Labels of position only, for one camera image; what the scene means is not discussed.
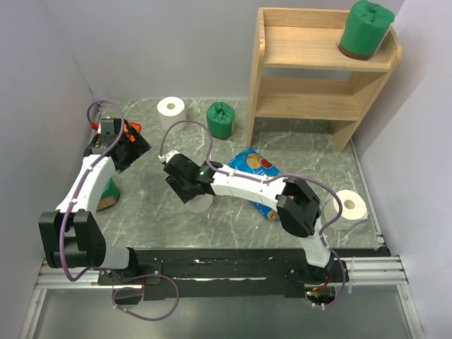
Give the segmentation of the white paper towel roll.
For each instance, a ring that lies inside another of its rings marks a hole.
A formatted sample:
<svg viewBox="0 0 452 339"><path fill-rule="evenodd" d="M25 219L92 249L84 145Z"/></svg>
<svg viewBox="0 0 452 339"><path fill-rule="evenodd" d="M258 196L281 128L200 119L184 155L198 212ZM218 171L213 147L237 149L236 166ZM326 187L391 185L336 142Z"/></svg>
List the white paper towel roll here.
<svg viewBox="0 0 452 339"><path fill-rule="evenodd" d="M184 204L187 210L193 213L207 211L213 203L213 196L209 194L197 195Z"/></svg>
<svg viewBox="0 0 452 339"><path fill-rule="evenodd" d="M368 218L367 205L356 192L342 190L336 193L343 206L340 218L331 227L335 230L348 230L357 223ZM339 205L333 197L329 197L322 209L322 222L326 223L334 218L339 211Z"/></svg>
<svg viewBox="0 0 452 339"><path fill-rule="evenodd" d="M157 104L160 123L166 131L173 123L186 120L186 108L184 101L178 97L166 97Z"/></svg>

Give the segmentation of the green paper towel roll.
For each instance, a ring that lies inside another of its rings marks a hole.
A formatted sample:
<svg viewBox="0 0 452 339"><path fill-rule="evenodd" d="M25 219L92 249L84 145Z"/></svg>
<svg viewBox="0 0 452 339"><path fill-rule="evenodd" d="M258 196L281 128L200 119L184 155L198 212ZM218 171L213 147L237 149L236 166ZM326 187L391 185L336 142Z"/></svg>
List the green paper towel roll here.
<svg viewBox="0 0 452 339"><path fill-rule="evenodd" d="M351 59L366 61L381 45L391 28L395 14L370 1L358 1L350 9L338 49Z"/></svg>

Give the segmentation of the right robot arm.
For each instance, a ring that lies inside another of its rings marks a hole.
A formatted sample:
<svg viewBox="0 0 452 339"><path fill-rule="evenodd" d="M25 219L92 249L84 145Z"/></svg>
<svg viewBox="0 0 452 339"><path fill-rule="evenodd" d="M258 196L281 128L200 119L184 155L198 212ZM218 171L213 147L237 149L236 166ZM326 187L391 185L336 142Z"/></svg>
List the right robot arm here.
<svg viewBox="0 0 452 339"><path fill-rule="evenodd" d="M250 174L219 162L199 166L175 150L159 160L167 173L166 182L183 203L209 195L268 206L277 212L284 231L301 239L310 276L322 282L333 274L333 255L321 238L320 199L306 179Z"/></svg>

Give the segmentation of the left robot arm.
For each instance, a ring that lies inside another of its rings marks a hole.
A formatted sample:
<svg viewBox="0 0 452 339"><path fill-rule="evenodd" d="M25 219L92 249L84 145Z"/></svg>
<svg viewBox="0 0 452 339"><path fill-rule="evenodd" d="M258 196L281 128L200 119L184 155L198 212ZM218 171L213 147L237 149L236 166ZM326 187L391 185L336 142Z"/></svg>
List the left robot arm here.
<svg viewBox="0 0 452 339"><path fill-rule="evenodd" d="M81 278L71 274L72 268L112 269L120 281L131 284L140 275L133 249L108 244L95 214L112 175L125 171L151 146L136 122L106 118L94 126L98 131L83 152L71 190L55 211L39 218L44 253L48 265L62 268L71 282Z"/></svg>

